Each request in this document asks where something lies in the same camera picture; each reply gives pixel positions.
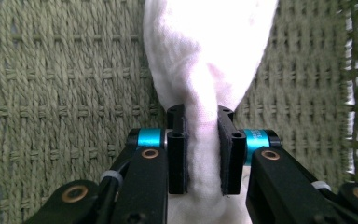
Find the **white cloth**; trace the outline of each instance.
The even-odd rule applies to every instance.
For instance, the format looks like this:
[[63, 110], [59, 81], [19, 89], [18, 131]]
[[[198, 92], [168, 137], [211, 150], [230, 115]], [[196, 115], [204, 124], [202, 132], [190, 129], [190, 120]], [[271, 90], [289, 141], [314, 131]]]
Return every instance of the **white cloth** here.
[[278, 0], [146, 0], [144, 42], [165, 109], [184, 104], [188, 194], [170, 195], [168, 223], [247, 223], [241, 194], [223, 196], [217, 106], [240, 103], [260, 64]]

